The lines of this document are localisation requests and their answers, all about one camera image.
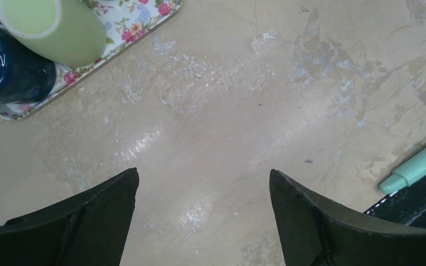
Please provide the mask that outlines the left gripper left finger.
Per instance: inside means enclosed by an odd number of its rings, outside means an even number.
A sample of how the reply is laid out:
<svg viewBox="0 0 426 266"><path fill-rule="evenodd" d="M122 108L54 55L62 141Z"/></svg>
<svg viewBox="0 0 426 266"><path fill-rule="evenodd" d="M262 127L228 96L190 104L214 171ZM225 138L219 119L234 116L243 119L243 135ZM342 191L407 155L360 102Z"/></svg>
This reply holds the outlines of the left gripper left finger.
<svg viewBox="0 0 426 266"><path fill-rule="evenodd" d="M0 226L0 265L119 265L139 174L97 186Z"/></svg>

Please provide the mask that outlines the teal cylindrical tool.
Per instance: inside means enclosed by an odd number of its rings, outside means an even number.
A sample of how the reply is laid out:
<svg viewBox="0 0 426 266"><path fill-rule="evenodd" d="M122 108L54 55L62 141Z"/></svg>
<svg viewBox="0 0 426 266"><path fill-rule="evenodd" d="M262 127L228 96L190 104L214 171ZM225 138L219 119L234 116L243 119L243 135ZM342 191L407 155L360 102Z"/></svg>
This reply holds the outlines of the teal cylindrical tool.
<svg viewBox="0 0 426 266"><path fill-rule="evenodd" d="M395 168L379 189L386 195L395 193L426 176L426 147Z"/></svg>

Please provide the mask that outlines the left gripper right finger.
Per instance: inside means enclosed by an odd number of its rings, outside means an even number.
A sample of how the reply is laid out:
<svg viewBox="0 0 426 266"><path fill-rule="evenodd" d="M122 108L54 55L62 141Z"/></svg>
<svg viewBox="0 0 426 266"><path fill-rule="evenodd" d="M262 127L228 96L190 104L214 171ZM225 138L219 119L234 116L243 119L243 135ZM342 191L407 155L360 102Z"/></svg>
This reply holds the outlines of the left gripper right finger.
<svg viewBox="0 0 426 266"><path fill-rule="evenodd" d="M426 229L357 212L278 170L269 189L286 265L426 265Z"/></svg>

